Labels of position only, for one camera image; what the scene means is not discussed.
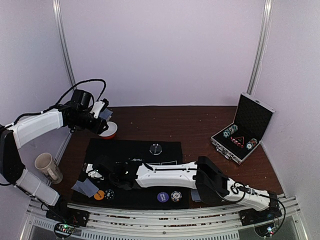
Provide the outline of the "black green chip stack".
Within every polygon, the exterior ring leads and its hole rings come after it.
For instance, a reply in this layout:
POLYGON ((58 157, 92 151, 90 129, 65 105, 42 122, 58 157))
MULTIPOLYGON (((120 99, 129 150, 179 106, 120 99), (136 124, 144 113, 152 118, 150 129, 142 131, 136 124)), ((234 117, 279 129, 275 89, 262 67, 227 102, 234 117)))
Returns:
POLYGON ((104 191, 104 198, 108 201, 113 200, 115 197, 115 192, 112 189, 107 189, 104 191))

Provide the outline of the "deck of playing cards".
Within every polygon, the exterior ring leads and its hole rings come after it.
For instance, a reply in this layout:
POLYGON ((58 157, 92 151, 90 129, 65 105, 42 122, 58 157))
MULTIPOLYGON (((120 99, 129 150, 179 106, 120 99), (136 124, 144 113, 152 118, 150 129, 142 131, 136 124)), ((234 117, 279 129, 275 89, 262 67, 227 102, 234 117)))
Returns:
POLYGON ((106 121, 109 121, 112 117, 113 111, 109 110, 108 108, 105 108, 103 111, 99 113, 99 117, 101 119, 104 119, 106 121))

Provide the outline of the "orange big blind button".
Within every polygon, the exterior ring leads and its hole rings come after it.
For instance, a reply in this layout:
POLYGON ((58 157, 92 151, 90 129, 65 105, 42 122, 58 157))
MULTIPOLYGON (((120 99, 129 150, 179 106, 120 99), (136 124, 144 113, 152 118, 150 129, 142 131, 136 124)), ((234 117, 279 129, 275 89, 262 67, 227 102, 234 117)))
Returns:
POLYGON ((98 192, 95 193, 93 197, 95 200, 101 201, 105 198, 105 192, 103 190, 98 190, 98 192))

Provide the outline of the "dealt playing card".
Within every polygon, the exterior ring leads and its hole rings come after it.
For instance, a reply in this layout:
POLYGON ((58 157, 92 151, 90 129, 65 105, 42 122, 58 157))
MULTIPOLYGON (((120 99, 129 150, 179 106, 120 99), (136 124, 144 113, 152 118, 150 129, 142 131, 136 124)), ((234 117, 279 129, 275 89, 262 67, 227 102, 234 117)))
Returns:
POLYGON ((80 192, 86 195, 88 198, 93 197, 99 191, 99 188, 94 185, 88 178, 83 182, 78 181, 78 186, 80 192))
POLYGON ((71 187, 71 189, 85 195, 85 192, 83 191, 82 186, 83 186, 83 182, 77 180, 76 183, 71 187))

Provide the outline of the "purple small blind button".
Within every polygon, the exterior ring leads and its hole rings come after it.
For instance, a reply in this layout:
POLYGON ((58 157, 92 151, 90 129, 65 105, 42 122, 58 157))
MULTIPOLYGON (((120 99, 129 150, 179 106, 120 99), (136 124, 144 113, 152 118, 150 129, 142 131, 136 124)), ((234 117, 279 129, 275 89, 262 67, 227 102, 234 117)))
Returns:
POLYGON ((167 192, 160 192, 157 194, 157 200, 160 203, 166 203, 169 200, 169 195, 167 192))

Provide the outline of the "poker chip stack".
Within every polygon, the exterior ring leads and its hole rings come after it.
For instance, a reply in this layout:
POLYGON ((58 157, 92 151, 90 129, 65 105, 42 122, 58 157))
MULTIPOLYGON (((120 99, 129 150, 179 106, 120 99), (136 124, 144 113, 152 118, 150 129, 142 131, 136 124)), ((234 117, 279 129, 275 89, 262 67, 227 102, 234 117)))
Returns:
POLYGON ((180 191, 173 191, 170 195, 170 198, 173 202, 178 203, 182 199, 182 193, 180 191))

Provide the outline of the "single playing card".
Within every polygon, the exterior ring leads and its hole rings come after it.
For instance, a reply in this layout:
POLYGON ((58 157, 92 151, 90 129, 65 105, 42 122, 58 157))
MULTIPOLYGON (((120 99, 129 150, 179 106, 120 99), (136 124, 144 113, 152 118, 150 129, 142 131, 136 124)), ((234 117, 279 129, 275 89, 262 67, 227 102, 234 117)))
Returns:
POLYGON ((201 197, 200 197, 200 194, 199 192, 196 190, 196 189, 191 189, 190 190, 190 194, 191 194, 191 199, 192 201, 198 203, 198 202, 201 202, 201 197))

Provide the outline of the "right arm base board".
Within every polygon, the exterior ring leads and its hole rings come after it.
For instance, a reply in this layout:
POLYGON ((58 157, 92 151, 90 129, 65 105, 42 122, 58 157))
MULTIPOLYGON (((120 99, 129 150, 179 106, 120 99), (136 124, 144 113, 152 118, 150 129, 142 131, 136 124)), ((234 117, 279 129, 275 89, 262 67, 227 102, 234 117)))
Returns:
POLYGON ((250 208, 239 212, 242 226, 254 225, 255 233, 264 238, 272 237, 277 232, 281 226, 281 216, 282 211, 273 207, 263 211, 250 208))

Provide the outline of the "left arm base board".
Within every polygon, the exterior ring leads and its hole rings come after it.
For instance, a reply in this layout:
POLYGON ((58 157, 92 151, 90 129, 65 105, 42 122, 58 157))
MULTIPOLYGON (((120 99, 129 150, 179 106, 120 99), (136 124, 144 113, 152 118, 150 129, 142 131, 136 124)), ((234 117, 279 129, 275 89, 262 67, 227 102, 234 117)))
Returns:
POLYGON ((53 233, 61 240, 69 238, 77 228, 86 227, 90 216, 86 210, 68 207, 68 202, 63 198, 60 198, 54 206, 42 203, 41 209, 46 212, 46 218, 57 221, 53 233))

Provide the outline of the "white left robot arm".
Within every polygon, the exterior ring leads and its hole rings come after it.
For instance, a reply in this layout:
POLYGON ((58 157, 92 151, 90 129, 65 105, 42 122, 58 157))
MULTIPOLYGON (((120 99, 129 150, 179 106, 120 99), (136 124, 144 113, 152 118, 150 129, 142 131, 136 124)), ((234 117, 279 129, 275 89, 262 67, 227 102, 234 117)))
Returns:
POLYGON ((37 113, 25 113, 0 127, 0 174, 7 185, 25 191, 30 197, 53 206, 52 213, 61 222, 72 218, 72 211, 59 202, 60 194, 43 182, 22 161, 20 149, 52 131, 80 128, 100 135, 109 129, 111 113, 107 99, 93 100, 91 93, 75 90, 66 103, 57 102, 37 113))

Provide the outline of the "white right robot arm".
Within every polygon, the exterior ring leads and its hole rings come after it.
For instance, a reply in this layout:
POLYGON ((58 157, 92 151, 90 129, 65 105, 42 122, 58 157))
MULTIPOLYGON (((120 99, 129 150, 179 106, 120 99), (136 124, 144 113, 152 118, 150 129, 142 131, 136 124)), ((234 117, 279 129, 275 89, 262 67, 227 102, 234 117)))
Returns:
POLYGON ((266 221, 273 214, 281 215, 279 200, 275 193, 258 190, 223 174, 206 156, 183 164, 153 164, 144 160, 112 162, 107 156, 99 156, 86 165, 85 172, 95 179, 109 180, 124 189, 149 187, 183 187, 197 190, 200 200, 215 200, 239 204, 256 212, 259 220, 266 221))

